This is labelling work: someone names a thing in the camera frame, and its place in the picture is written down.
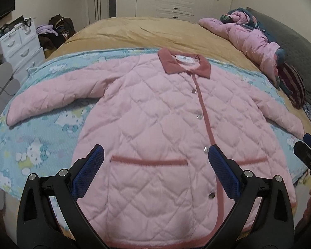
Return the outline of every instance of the light blue blanket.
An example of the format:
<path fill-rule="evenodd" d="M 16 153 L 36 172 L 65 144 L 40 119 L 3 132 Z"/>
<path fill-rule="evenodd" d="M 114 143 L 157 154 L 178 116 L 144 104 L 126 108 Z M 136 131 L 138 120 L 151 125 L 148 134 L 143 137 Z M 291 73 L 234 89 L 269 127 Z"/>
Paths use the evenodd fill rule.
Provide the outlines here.
<path fill-rule="evenodd" d="M 55 78 L 98 61 L 157 51 L 157 49 L 116 49 L 64 55 L 40 67 L 30 69 L 29 78 L 18 94 L 43 80 Z M 263 74 L 240 69 L 217 60 L 209 59 L 209 61 L 224 70 L 238 74 L 243 80 L 284 104 L 283 99 Z M 97 100 L 77 100 L 63 109 L 28 119 L 13 129 L 9 129 L 6 125 L 9 103 L 0 117 L 0 188 L 20 198 L 29 173 L 50 176 L 55 175 L 62 168 L 69 169 L 81 128 L 96 102 Z M 307 170 L 293 154 L 293 146 L 297 138 L 276 125 L 272 124 L 271 127 L 286 155 L 293 182 L 296 182 Z"/>

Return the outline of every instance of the snap button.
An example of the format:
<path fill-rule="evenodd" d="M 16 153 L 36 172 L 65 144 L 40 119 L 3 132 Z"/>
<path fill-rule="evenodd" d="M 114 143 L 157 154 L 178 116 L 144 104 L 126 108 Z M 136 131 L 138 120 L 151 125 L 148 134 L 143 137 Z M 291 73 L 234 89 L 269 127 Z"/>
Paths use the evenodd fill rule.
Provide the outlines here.
<path fill-rule="evenodd" d="M 215 196 L 216 196 L 216 193 L 211 192 L 211 193 L 209 194 L 209 199 L 214 199 Z"/>

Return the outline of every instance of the patterned gray fabric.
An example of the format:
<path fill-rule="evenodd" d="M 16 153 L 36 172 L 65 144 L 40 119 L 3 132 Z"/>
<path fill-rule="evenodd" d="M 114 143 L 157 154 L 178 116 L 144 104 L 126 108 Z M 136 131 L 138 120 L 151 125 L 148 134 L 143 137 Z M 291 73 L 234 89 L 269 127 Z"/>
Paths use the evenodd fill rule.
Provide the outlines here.
<path fill-rule="evenodd" d="M 311 104 L 311 43 L 281 22 L 251 8 L 247 8 L 247 10 L 264 25 L 265 29 L 285 50 L 285 61 L 299 72 L 306 88 L 306 99 Z"/>

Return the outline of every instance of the maroon striped fabric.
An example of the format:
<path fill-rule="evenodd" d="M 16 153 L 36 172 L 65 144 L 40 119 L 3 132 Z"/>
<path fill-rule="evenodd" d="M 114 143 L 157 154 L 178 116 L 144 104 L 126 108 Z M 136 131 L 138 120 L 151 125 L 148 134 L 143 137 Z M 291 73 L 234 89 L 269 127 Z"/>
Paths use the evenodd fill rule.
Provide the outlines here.
<path fill-rule="evenodd" d="M 287 63 L 284 63 L 282 66 L 280 66 L 278 68 L 278 72 L 282 82 L 280 87 L 289 97 L 295 108 L 302 108 L 305 102 L 306 94 L 303 80 L 299 73 L 293 66 Z"/>

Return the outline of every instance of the tan bedspread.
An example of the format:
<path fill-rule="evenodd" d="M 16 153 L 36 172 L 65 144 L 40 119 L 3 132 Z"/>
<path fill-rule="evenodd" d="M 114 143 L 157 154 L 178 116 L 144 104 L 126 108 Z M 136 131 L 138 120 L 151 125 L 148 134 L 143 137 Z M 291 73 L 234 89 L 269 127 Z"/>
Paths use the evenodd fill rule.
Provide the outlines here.
<path fill-rule="evenodd" d="M 258 67 L 229 41 L 201 26 L 186 21 L 151 17 L 110 18 L 98 21 L 75 34 L 48 59 L 79 51 L 131 47 L 167 47 L 202 54 L 240 68 L 259 71 Z M 311 134 L 311 122 L 304 111 L 293 108 L 282 91 L 278 93 L 284 98 L 289 111 L 302 121 L 305 133 Z"/>

